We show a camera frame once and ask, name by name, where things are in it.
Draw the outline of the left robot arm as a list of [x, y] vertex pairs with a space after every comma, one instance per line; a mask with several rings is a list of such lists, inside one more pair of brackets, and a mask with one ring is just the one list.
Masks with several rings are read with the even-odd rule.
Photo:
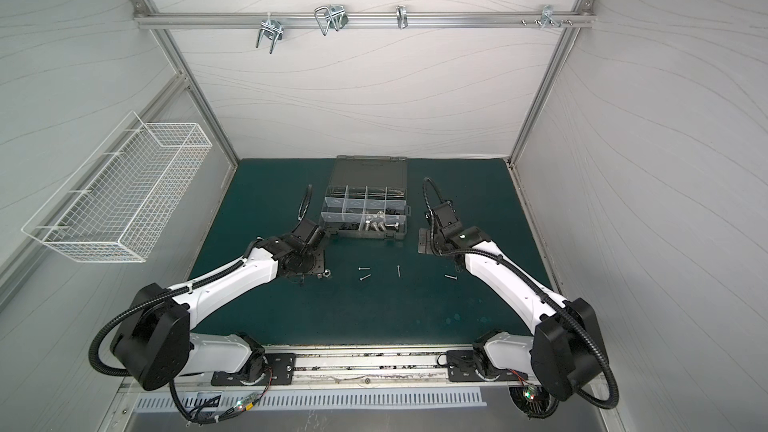
[[266, 373], [264, 348], [244, 334], [198, 334], [213, 312], [278, 277], [321, 268], [326, 233], [303, 218], [283, 235], [258, 238], [242, 256], [213, 271], [163, 288], [140, 289], [131, 306], [105, 324], [88, 349], [90, 366], [112, 377], [131, 377], [146, 391], [176, 378], [223, 373], [255, 383]]

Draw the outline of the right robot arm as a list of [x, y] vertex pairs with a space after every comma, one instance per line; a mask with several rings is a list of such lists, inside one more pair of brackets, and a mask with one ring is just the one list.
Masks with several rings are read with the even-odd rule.
[[604, 410], [619, 405], [618, 382], [597, 314], [587, 301], [570, 300], [534, 279], [484, 231], [464, 226], [450, 201], [429, 206], [426, 218], [433, 253], [461, 261], [532, 334], [522, 344], [508, 333], [493, 333], [481, 341], [481, 357], [496, 369], [515, 372], [527, 364], [542, 388], [560, 402], [577, 395]]

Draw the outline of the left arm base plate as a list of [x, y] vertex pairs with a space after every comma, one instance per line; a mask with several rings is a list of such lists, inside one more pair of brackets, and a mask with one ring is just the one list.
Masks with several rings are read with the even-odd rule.
[[293, 380], [294, 353], [261, 353], [249, 358], [235, 373], [214, 372], [210, 384], [218, 387], [290, 385]]

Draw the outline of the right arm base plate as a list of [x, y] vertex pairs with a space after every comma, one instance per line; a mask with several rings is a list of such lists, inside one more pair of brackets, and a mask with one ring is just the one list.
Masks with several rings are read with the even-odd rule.
[[446, 370], [451, 383], [516, 382], [518, 378], [509, 370], [478, 367], [479, 360], [471, 350], [448, 350], [436, 359], [436, 365]]

